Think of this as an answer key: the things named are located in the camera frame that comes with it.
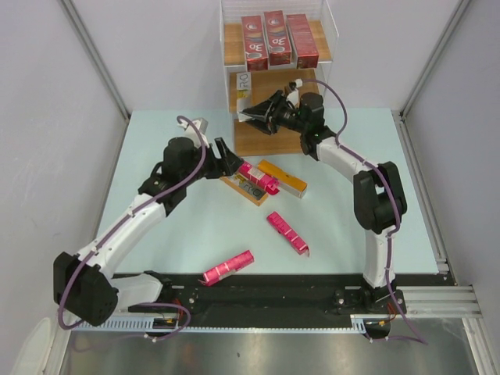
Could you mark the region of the gold silver toothpaste box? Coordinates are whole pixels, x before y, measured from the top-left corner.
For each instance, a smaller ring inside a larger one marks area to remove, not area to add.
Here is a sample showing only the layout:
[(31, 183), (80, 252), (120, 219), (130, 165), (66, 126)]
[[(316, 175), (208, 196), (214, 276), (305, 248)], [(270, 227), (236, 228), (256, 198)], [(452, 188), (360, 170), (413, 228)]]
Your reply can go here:
[(239, 173), (221, 177), (220, 180), (257, 206), (261, 206), (269, 197), (267, 192)]

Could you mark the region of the orange toothpaste box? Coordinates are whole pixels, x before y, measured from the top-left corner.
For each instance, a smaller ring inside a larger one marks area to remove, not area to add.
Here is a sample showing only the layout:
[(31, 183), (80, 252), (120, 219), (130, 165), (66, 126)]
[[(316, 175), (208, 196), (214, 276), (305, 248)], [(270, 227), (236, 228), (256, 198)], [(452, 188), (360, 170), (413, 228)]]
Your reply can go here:
[(236, 79), (237, 101), (236, 110), (239, 122), (245, 122), (250, 116), (243, 111), (252, 107), (252, 75), (250, 72), (237, 73)]
[(282, 189), (294, 195), (297, 198), (303, 198), (308, 184), (295, 175), (281, 169), (279, 166), (263, 159), (257, 165), (257, 168), (280, 182)]

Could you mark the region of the red silver 3D toothpaste box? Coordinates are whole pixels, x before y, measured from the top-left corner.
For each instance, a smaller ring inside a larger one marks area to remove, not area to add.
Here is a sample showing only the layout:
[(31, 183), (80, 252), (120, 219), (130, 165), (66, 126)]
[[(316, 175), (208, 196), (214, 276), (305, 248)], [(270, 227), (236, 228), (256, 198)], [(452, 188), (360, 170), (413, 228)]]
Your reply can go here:
[(291, 42), (281, 10), (264, 12), (266, 40), (271, 66), (291, 63)]

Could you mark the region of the dark red toothpaste box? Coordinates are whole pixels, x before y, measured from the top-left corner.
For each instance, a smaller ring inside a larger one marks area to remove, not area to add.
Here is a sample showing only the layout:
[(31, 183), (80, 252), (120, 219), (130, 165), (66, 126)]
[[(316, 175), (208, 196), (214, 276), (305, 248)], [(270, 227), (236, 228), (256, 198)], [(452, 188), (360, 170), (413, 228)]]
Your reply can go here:
[(286, 21), (294, 47), (297, 68), (317, 68), (320, 54), (306, 15), (287, 14)]

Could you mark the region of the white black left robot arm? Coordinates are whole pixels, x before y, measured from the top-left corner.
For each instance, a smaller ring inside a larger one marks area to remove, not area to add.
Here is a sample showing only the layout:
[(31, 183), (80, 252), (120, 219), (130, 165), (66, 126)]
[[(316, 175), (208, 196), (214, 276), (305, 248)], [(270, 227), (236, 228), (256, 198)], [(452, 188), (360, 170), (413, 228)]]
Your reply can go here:
[(147, 304), (166, 311), (173, 302), (162, 277), (148, 271), (115, 278), (118, 266), (136, 244), (186, 198), (188, 186), (234, 175), (243, 165), (218, 137), (214, 144), (196, 144), (189, 137), (169, 140), (162, 161), (138, 188), (122, 216), (76, 254), (62, 252), (53, 263), (53, 295), (59, 313), (68, 311), (96, 327), (116, 310)]

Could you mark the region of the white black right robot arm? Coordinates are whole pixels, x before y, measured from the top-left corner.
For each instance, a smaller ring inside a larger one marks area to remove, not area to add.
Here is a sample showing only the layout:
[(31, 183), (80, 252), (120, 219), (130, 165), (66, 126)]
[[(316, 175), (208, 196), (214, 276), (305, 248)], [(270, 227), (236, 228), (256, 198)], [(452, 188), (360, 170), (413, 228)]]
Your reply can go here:
[(355, 218), (366, 235), (364, 283), (356, 305), (368, 313), (383, 308), (402, 311), (392, 267), (394, 235), (407, 211), (407, 201), (393, 162), (374, 164), (343, 145), (324, 119), (323, 96), (306, 92), (293, 104), (282, 90), (264, 102), (241, 110), (247, 121), (264, 134), (280, 128), (299, 133), (302, 152), (332, 167), (353, 188)]

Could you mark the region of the clear acrylic wooden shelf unit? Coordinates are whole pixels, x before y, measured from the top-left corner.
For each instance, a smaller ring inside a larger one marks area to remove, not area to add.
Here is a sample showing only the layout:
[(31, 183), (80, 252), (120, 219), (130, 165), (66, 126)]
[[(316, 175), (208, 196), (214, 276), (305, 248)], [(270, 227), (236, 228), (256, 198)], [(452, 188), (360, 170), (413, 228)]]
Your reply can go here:
[[(243, 16), (263, 16), (265, 11), (281, 10), (287, 14), (304, 14), (319, 49), (319, 62), (315, 69), (297, 70), (296, 63), (288, 66), (271, 66), (268, 70), (250, 72), (240, 79), (239, 73), (246, 71)], [(234, 136), (235, 152), (243, 157), (300, 153), (299, 135), (291, 130), (279, 130), (275, 135), (266, 135), (254, 127), (238, 120), (238, 84), (251, 85), (249, 99), (256, 105), (270, 97), (278, 89), (294, 79), (318, 79), (327, 82), (332, 70), (335, 49), (338, 43), (338, 28), (326, 1), (221, 1), (220, 44), (223, 55), (224, 80), (226, 85), (230, 130)]]

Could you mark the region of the pink toothpaste box upper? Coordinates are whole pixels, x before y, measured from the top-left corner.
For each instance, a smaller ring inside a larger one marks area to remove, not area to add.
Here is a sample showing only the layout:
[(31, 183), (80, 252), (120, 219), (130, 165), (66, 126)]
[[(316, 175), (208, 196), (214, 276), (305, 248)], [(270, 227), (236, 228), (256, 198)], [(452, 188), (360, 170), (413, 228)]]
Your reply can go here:
[(243, 162), (238, 172), (269, 195), (276, 195), (280, 192), (280, 183), (277, 179), (259, 170), (249, 162)]

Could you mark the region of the pink toothpaste box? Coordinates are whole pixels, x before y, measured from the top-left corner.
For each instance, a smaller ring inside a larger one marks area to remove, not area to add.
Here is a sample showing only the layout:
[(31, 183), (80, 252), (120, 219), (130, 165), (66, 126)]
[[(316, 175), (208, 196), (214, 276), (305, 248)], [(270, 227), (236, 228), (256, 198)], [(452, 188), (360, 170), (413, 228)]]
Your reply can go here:
[(280, 192), (280, 183), (277, 179), (259, 170), (249, 162), (243, 162), (238, 172), (269, 195), (276, 195)]
[(221, 264), (205, 271), (202, 274), (201, 284), (210, 287), (217, 284), (224, 278), (227, 278), (236, 272), (244, 269), (246, 266), (253, 264), (255, 261), (254, 255), (250, 250), (246, 250)]
[(288, 244), (299, 254), (309, 256), (310, 250), (307, 243), (288, 224), (278, 212), (272, 212), (266, 217), (270, 226), (279, 233)]

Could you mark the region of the pink toothpaste box middle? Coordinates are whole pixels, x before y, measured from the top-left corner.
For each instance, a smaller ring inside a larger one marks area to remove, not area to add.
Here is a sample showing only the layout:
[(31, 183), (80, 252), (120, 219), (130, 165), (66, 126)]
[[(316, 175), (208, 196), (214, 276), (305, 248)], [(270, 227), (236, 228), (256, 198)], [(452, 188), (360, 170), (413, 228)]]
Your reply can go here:
[(272, 212), (266, 217), (270, 226), (279, 233), (288, 244), (299, 254), (309, 256), (310, 250), (307, 243), (288, 224), (278, 212)]

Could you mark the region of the pink toothpaste box lower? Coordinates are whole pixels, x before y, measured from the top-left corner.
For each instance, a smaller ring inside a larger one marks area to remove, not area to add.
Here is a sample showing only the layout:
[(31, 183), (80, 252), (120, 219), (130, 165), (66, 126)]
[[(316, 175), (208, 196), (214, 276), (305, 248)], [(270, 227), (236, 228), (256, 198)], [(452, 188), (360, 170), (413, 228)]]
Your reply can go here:
[(217, 284), (224, 278), (227, 278), (236, 272), (244, 269), (246, 266), (253, 264), (255, 261), (254, 255), (250, 250), (246, 250), (221, 264), (205, 271), (202, 274), (201, 284), (210, 287)]

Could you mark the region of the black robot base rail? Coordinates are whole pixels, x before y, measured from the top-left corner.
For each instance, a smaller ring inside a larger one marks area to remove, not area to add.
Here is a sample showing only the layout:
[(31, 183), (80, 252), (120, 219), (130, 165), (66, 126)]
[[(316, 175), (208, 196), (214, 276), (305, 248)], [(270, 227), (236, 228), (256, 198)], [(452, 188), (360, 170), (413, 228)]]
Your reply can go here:
[(333, 316), (378, 314), (394, 309), (378, 304), (368, 310), (356, 305), (364, 283), (352, 274), (235, 274), (213, 286), (201, 284), (198, 274), (161, 273), (163, 289), (156, 306), (140, 303), (131, 313), (160, 313), (161, 304), (183, 306), (201, 323), (222, 320), (257, 323), (324, 323)]

